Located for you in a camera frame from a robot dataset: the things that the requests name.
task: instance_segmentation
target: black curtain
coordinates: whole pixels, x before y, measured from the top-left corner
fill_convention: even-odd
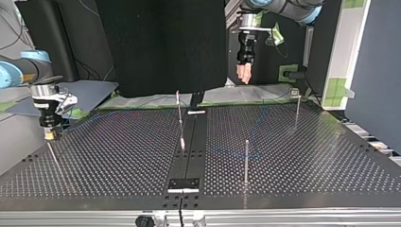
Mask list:
[[[224,85],[224,0],[96,3],[122,96],[193,93]]]

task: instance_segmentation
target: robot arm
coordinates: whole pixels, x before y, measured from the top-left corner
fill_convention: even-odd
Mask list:
[[[324,0],[244,0],[238,17],[240,49],[237,54],[238,75],[242,81],[248,83],[251,76],[258,34],[271,31],[270,28],[260,26],[259,12],[268,10],[307,25],[315,21],[323,3]]]
[[[34,106],[41,112],[39,123],[46,140],[58,138],[61,116],[78,103],[75,96],[56,85],[60,78],[53,76],[50,59],[44,51],[23,51],[18,60],[0,56],[0,89],[29,84]]]

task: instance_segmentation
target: metal rod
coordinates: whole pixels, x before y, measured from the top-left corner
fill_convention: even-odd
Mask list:
[[[298,96],[298,105],[297,105],[297,118],[300,114],[300,106],[301,106],[301,96]]]
[[[181,114],[181,100],[180,100],[180,91],[177,91],[176,93],[176,99],[177,99],[177,109],[178,109],[178,116],[179,116],[179,123],[180,123],[180,144],[181,144],[181,149],[183,150],[183,152],[185,151],[185,141],[183,139],[183,117]]]
[[[61,180],[62,180],[66,185],[69,185],[69,187],[71,187],[71,189],[73,190],[74,193],[77,193],[76,188],[71,184],[71,179],[68,177],[68,174],[67,174],[67,179],[65,179],[64,173],[62,172],[62,169],[61,169],[61,166],[60,166],[60,163],[59,163],[59,160],[57,159],[56,153],[54,152],[54,149],[53,149],[53,147],[51,146],[50,142],[47,142],[47,147],[49,148],[50,153],[51,153],[51,156],[53,157],[54,162],[55,162],[55,164],[56,164],[56,167],[57,167],[57,169],[58,169],[59,172],[60,172]]]
[[[248,186],[248,164],[249,164],[249,153],[250,153],[250,141],[245,141],[245,186]]]
[[[50,154],[53,157],[54,162],[58,166],[59,165],[59,160],[57,159],[56,153],[54,152],[53,147],[51,147],[50,142],[47,142],[47,146],[49,147]]]

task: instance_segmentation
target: perforated metal table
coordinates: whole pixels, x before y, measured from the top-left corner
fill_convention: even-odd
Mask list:
[[[61,171],[41,148],[0,177],[0,210],[380,207],[401,217],[399,166],[313,103],[303,103],[298,117],[296,104],[281,104],[212,107],[183,119],[185,151],[177,110],[93,113],[55,144]],[[168,194],[171,179],[199,179],[200,192]]]

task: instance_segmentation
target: cable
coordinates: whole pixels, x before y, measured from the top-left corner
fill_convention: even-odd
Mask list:
[[[9,26],[9,29],[11,29],[12,30],[12,32],[16,35],[16,36],[18,36],[18,32],[14,29],[14,27],[12,27],[12,25],[9,23],[9,21],[7,21],[7,19],[0,13],[0,17],[4,20],[4,22]],[[27,42],[26,40],[24,40],[22,37],[21,37],[21,41],[24,43],[24,44],[26,44],[26,45],[29,45],[31,48],[33,48],[33,46],[29,43],[29,42]]]
[[[181,227],[184,227],[185,224],[183,223],[183,210],[182,210],[182,206],[183,206],[183,193],[181,194],[180,209],[178,210],[178,214],[179,214],[179,216],[180,216],[180,224],[181,224]]]
[[[109,72],[106,74],[106,76],[104,77],[103,81],[106,81],[106,78],[110,75],[110,73],[114,70],[114,65],[112,66],[112,68],[109,70]]]
[[[96,76],[96,78],[97,78],[98,80],[101,80],[100,75],[99,75],[99,73],[97,72],[97,70],[95,70],[94,68],[92,68],[92,67],[89,66],[88,64],[86,64],[86,63],[84,63],[84,62],[82,62],[82,61],[80,61],[80,60],[78,60],[78,59],[75,59],[75,61],[78,62],[78,63],[83,67],[83,69],[85,69],[86,72],[88,72],[88,78],[87,78],[87,79],[89,79],[89,77],[92,75],[92,76],[94,76],[94,77]]]
[[[274,42],[274,31],[273,30],[271,30],[271,39],[272,39],[272,43],[273,43],[273,45],[274,45],[274,47],[276,48],[276,50],[277,50],[277,53],[281,56],[281,57],[283,57],[283,58],[288,58],[288,47],[287,47],[287,42],[286,42],[286,40],[284,40],[284,45],[285,45],[285,47],[286,47],[286,55],[283,55],[283,53],[281,53],[281,51],[280,51],[280,49],[278,48],[278,45],[276,45],[275,44],[275,42]]]
[[[5,45],[5,46],[3,46],[3,47],[0,47],[0,50],[7,49],[7,48],[9,48],[10,46],[13,46],[14,44],[16,44],[16,43],[21,39],[21,36],[23,35],[23,33],[24,33],[24,28],[21,26],[21,32],[20,32],[20,34],[18,35],[18,38],[17,38],[14,42],[12,42],[11,44],[8,44],[8,45]]]
[[[292,6],[299,7],[299,8],[302,8],[302,9],[312,9],[312,8],[322,7],[324,5],[324,3],[325,3],[324,0],[320,4],[309,4],[309,3],[301,4],[299,2],[299,0],[296,0],[296,3],[293,0],[288,0],[288,2]]]
[[[94,15],[96,15],[97,17],[100,17],[100,15],[99,15],[97,12],[95,12],[94,10],[92,10],[92,9],[90,9],[88,6],[86,6],[86,5],[82,2],[82,0],[79,0],[79,2],[80,2],[80,4],[81,4],[83,7],[85,7],[86,9],[88,9],[88,10],[89,10],[90,12],[92,12]],[[109,72],[106,74],[106,76],[104,77],[103,81],[106,81],[106,78],[110,75],[110,73],[113,71],[113,69],[114,69],[114,65],[113,65],[112,68],[109,70]],[[96,74],[97,74],[98,79],[101,80],[99,73],[96,72]]]
[[[85,4],[83,4],[82,0],[79,0],[79,1],[80,1],[80,3],[82,4],[83,7],[85,7],[86,9],[88,9],[88,10],[89,10],[90,12],[92,12],[94,15],[100,17],[100,15],[99,15],[97,12],[93,11],[92,9],[90,9],[89,7],[87,7]]]

